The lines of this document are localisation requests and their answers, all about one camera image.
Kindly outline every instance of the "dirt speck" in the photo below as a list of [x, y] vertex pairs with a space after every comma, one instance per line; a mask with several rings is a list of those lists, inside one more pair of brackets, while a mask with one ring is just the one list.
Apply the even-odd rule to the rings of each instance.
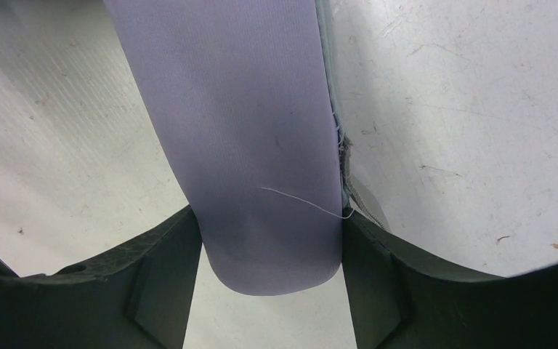
[[510, 235], [505, 235], [505, 236], [501, 236], [501, 237], [497, 238], [497, 245], [499, 245], [499, 241], [502, 241], [505, 238], [509, 238], [509, 237], [510, 237]]

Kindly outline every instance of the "scratched surface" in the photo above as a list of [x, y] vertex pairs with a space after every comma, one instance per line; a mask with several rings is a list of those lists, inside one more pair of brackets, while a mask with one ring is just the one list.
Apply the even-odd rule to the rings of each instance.
[[[354, 172], [394, 233], [501, 275], [558, 260], [558, 1], [333, 0]], [[53, 273], [186, 204], [100, 1], [0, 1], [0, 257]], [[203, 254], [186, 348], [355, 348], [341, 274], [285, 297]]]

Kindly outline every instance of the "purple fabric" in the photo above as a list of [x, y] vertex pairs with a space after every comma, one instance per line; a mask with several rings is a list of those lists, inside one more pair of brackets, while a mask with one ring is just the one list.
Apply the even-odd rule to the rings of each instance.
[[262, 189], [341, 214], [315, 1], [105, 3], [219, 279], [273, 295], [332, 277], [341, 219]]

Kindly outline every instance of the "loose thread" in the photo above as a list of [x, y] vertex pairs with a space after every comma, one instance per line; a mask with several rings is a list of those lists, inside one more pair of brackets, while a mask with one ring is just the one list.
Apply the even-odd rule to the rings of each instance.
[[304, 202], [304, 203], [306, 203], [306, 204], [309, 204], [309, 205], [315, 207], [316, 209], [320, 209], [320, 210], [324, 211], [325, 213], [330, 214], [331, 216], [334, 216], [334, 217], [337, 217], [337, 218], [341, 218], [342, 220], [346, 220], [346, 219], [350, 218], [350, 217], [352, 216], [352, 214], [354, 214], [354, 211], [355, 211], [355, 209], [352, 208], [352, 211], [349, 213], [349, 215], [348, 215], [347, 217], [343, 217], [343, 216], [339, 216], [338, 214], [334, 214], [333, 212], [330, 212], [330, 211], [328, 211], [328, 210], [326, 210], [326, 209], [323, 209], [322, 207], [319, 207], [318, 205], [312, 203], [311, 201], [307, 201], [307, 200], [305, 200], [305, 199], [303, 199], [303, 198], [299, 198], [298, 196], [294, 196], [294, 195], [290, 195], [290, 194], [284, 193], [283, 191], [279, 191], [279, 190], [276, 190], [276, 189], [273, 189], [273, 188], [268, 188], [268, 187], [258, 187], [258, 189], [268, 190], [268, 191], [272, 191], [272, 192], [277, 193], [277, 194], [281, 194], [281, 195], [283, 195], [283, 196], [287, 196], [287, 197], [289, 197], [289, 198], [294, 198], [294, 199], [296, 199], [296, 200], [298, 200], [298, 201], [302, 201], [302, 202]]

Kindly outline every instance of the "black object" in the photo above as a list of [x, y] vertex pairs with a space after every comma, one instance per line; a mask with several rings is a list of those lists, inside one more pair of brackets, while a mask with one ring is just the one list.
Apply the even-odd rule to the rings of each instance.
[[[188, 207], [53, 276], [0, 265], [0, 348], [181, 348], [200, 250]], [[354, 213], [344, 275], [359, 349], [558, 348], [558, 265], [480, 273]]]

